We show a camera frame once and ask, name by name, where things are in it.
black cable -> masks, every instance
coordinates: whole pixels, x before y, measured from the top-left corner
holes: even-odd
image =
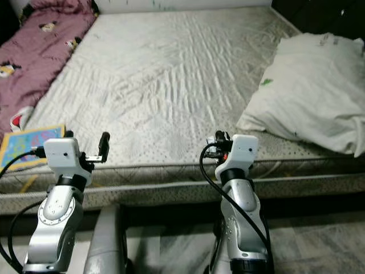
[[[19,262],[18,258],[16,257],[14,250],[13,250],[13,232],[14,232],[14,227],[15,224],[18,220],[18,218],[20,216],[22,216],[26,211],[30,210],[33,207],[39,206],[42,203],[42,201],[38,201],[36,203],[30,204],[28,205],[26,208],[22,209],[18,214],[16,214],[16,216],[13,218],[13,220],[11,221],[10,224],[10,229],[9,229],[9,233],[7,235],[7,247],[9,249],[9,253],[10,256],[14,262],[14,264],[16,264],[18,267],[20,267],[21,269],[23,269],[22,264]]]
[[[29,151],[29,152],[25,152],[23,154],[18,155],[17,157],[15,157],[13,160],[11,160],[10,162],[7,163],[6,166],[4,166],[4,168],[2,169],[2,171],[0,172],[0,178],[5,174],[6,170],[13,164],[15,163],[17,160],[19,160],[20,158],[23,158],[24,156],[27,155],[33,155],[34,152]],[[1,242],[0,242],[0,254],[4,257],[4,259],[7,261],[8,264],[10,264],[10,266],[18,273],[22,273],[23,268],[19,269],[19,266],[16,262],[14,262],[11,257],[9,257],[9,255],[6,253],[6,251],[4,250]]]
[[[215,182],[213,182],[213,180],[208,176],[208,174],[206,173],[204,166],[203,166],[203,158],[205,156],[205,152],[207,151],[207,149],[209,147],[220,147],[219,143],[211,143],[206,145],[203,148],[203,151],[200,153],[200,158],[199,158],[199,166],[200,166],[200,171],[203,174],[203,177],[205,178],[205,180],[208,181],[208,183],[221,195],[223,196],[244,218],[245,220],[251,225],[252,229],[255,230],[255,232],[257,233],[257,235],[260,237],[261,241],[263,242],[263,244],[265,245],[266,251],[267,251],[267,255],[269,257],[269,260],[271,261],[271,246],[269,241],[267,240],[267,238],[265,238],[265,236],[262,234],[261,230],[257,227],[257,225],[255,224],[254,221],[252,221],[252,219],[247,215],[247,213],[226,193],[224,192]]]

dark furniture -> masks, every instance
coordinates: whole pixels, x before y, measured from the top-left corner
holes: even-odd
[[[273,0],[272,7],[302,32],[365,41],[365,0]]]
[[[19,20],[9,0],[0,0],[0,46],[19,29]]]

wall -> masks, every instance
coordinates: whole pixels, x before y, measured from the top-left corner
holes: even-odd
[[[10,0],[16,14],[29,0]],[[227,7],[270,5],[271,0],[95,0],[101,13],[138,11],[221,9]]]

bed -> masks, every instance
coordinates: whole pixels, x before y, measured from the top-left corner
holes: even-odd
[[[363,191],[364,157],[235,127],[280,39],[298,33],[270,7],[102,14],[26,128],[65,123],[88,154],[111,134],[86,209],[219,199],[197,164],[218,129],[259,138],[251,175],[261,198]],[[43,198],[53,182],[47,166],[6,174],[0,213]]]

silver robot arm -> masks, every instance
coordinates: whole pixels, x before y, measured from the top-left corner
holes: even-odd
[[[75,138],[49,139],[44,143],[47,163],[57,184],[38,209],[23,273],[65,273],[70,264],[75,232],[83,217],[83,191],[91,183],[94,163],[104,163],[110,135],[104,132],[99,155],[86,157]]]
[[[252,219],[261,233],[269,240],[260,215],[260,200],[254,192],[253,183],[248,178],[258,148],[258,139],[249,135],[228,135],[218,131],[216,138],[208,143],[225,142],[230,150],[219,148],[209,150],[208,157],[217,158],[216,178],[222,183],[222,190],[228,194]],[[215,231],[216,244],[212,252],[210,266],[205,273],[273,273],[271,254],[258,233],[248,221],[226,199],[222,199],[223,218]]]

